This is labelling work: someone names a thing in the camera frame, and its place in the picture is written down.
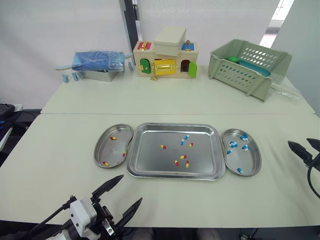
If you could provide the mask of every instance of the light green basket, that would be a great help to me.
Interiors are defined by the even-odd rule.
[[[231,56],[264,68],[270,75],[262,76],[257,71],[226,60]],[[280,84],[283,81],[291,58],[287,52],[234,39],[211,52],[208,75],[210,79],[218,79],[245,92],[246,96],[252,95],[264,101],[272,82]]]

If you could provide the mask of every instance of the blue plastic bag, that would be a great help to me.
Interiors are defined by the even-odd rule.
[[[123,72],[125,70],[125,55],[120,51],[76,52],[73,57],[72,70]]]

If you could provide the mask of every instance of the yellow door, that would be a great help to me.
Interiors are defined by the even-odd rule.
[[[154,60],[155,75],[168,75],[176,73],[175,59]]]

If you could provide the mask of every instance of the white table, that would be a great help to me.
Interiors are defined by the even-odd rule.
[[[292,86],[286,78],[283,83]],[[62,83],[42,114],[314,114],[306,100],[271,94],[263,102],[219,80],[199,66],[194,79],[152,81],[125,71],[112,82]]]
[[[125,165],[103,169],[93,161],[104,130],[118,123],[134,129],[144,122],[212,125],[221,134],[229,128],[248,132],[257,142],[262,166],[253,177],[229,170],[217,181],[136,178]],[[298,142],[315,155],[306,138],[320,138],[314,114],[42,114],[0,168],[0,219],[41,222],[70,196],[90,197],[103,182],[124,178],[102,204],[118,221],[143,197],[130,227],[256,228],[320,225],[320,200],[310,190],[307,168],[288,147]],[[320,172],[311,173],[320,192]],[[62,224],[68,211],[50,223]]]
[[[15,106],[15,112],[18,112],[18,111],[22,111],[23,110],[23,106],[22,104],[13,104]],[[0,152],[2,151],[2,149],[4,149],[5,147],[5,144],[12,132],[12,127],[9,128],[9,130],[6,132],[6,134],[3,136],[3,138],[0,140]]]

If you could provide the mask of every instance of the stainless steel tray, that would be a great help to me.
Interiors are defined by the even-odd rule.
[[[247,135],[248,141],[240,139]],[[238,147],[229,147],[231,141],[237,142]],[[239,129],[228,129],[222,134],[223,153],[227,168],[238,175],[251,177],[257,174],[261,168],[261,155],[255,140],[248,133]],[[247,145],[250,149],[244,151],[242,147]]]
[[[226,170],[219,133],[205,124],[141,124],[134,132],[126,166],[136,177],[198,180],[218,180]]]
[[[117,124],[108,128],[95,145],[93,154],[95,164],[101,168],[114,168],[122,164],[126,160],[128,144],[133,134],[133,129],[126,124]]]

